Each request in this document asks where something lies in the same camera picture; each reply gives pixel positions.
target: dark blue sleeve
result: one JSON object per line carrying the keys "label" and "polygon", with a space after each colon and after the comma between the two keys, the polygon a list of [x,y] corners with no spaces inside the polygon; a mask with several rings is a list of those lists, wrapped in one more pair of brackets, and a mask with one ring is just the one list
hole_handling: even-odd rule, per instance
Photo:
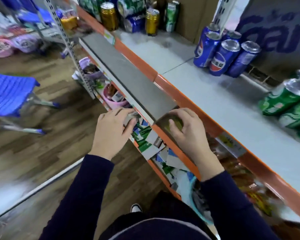
{"label": "dark blue sleeve", "polygon": [[104,190],[114,164],[86,155],[59,207],[43,229],[40,240],[93,239]]}
{"label": "dark blue sleeve", "polygon": [[222,240],[279,240],[226,171],[201,183]]}

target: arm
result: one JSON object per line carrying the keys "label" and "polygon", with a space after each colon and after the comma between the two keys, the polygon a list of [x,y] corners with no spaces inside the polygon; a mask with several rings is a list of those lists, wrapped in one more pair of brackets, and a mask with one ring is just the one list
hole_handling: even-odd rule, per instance
{"label": "arm", "polygon": [[200,171],[201,189],[221,239],[279,240],[210,150],[204,125],[196,113],[188,108],[171,113],[182,119],[182,131],[169,120],[170,131]]}
{"label": "arm", "polygon": [[129,139],[136,120],[124,119],[133,109],[118,108],[98,118],[92,149],[59,207],[43,229],[40,240],[93,239],[104,190],[113,163],[110,161]]}

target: person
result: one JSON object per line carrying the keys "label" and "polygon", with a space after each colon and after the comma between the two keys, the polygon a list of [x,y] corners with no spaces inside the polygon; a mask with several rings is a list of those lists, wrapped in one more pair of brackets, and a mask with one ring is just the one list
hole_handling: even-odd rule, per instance
{"label": "person", "polygon": [[[124,119],[133,111],[118,108],[100,115],[92,149],[44,227],[40,240],[93,239],[104,190],[114,168],[111,159],[128,141],[136,124],[136,119],[131,119],[123,130]],[[170,113],[183,122],[180,131],[173,120],[169,120],[170,131],[199,169],[201,191],[221,239],[278,240],[210,150],[204,125],[197,114],[188,108],[174,109]],[[135,204],[131,213],[117,218],[99,239],[216,239],[186,204],[169,193],[158,195],[161,196],[154,200],[149,214],[141,212]]]}

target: person's left hand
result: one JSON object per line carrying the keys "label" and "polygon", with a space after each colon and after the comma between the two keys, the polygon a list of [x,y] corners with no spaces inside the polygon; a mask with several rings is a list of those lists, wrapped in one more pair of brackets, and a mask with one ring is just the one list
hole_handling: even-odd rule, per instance
{"label": "person's left hand", "polygon": [[126,144],[136,125],[137,121],[133,118],[123,130],[124,119],[134,111],[132,108],[117,108],[108,113],[102,113],[98,118],[89,154],[111,160]]}

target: blue stool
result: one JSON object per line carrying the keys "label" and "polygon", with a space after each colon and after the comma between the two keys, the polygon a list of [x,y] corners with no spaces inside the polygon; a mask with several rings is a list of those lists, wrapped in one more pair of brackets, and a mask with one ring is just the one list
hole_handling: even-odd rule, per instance
{"label": "blue stool", "polygon": [[42,129],[23,128],[18,122],[20,110],[27,110],[31,105],[40,104],[59,108],[58,103],[44,101],[32,91],[40,83],[33,77],[17,77],[0,74],[0,119],[3,128],[13,131],[45,134]]}

